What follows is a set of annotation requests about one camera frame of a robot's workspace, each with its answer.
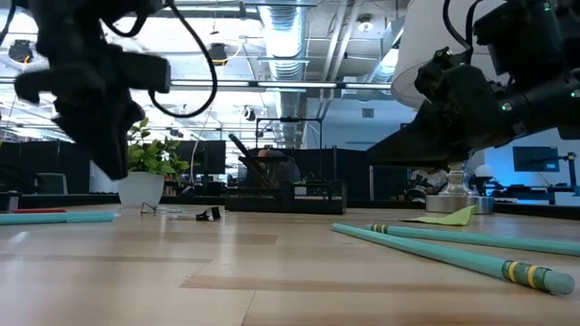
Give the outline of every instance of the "red object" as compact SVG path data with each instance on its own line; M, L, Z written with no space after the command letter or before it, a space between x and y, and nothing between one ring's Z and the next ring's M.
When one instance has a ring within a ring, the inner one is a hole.
M15 209L11 213L13 213L13 214L66 213L66 209L62 209L62 208L55 208L55 209Z

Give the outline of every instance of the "yellow stripe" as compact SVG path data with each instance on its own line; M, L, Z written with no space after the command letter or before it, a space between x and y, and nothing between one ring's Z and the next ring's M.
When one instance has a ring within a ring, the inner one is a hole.
M516 283L516 276L514 275L514 270L516 269L516 266L518 264L519 264L519 262L511 262L511 264L509 265L509 267L507 269L507 274L509 275L509 279L513 283Z
M527 283L534 289L536 289L536 285L534 284L534 272L536 271L536 268L536 265L531 265L527 269Z

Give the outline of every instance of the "teal chopstick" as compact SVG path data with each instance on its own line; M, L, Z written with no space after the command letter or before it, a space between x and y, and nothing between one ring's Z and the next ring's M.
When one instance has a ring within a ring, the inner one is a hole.
M515 238L500 235L485 235L468 232L452 232L392 225L367 225L367 230L386 235L404 236L419 239L448 241L470 245L487 245L501 248L519 249L550 254L580 256L580 243L540 239Z
M552 294L569 294L575 286L572 276L545 267L509 261L486 254L475 254L443 245L426 244L348 225L333 224L333 230Z
M111 222L115 217L114 212L1 214L0 225Z

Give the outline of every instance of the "desk organizer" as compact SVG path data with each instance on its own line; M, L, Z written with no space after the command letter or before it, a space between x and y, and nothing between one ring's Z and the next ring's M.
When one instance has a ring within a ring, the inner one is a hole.
M226 210L298 214L346 213L346 185L332 183L285 183L280 188L230 188Z

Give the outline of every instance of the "computer monitor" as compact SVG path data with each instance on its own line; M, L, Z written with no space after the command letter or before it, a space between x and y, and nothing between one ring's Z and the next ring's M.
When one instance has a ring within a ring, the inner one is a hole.
M181 141L176 149L179 159L191 161L195 140ZM201 140L193 158L196 175L226 174L226 142L224 140Z
M514 147L516 172L559 172L557 147Z

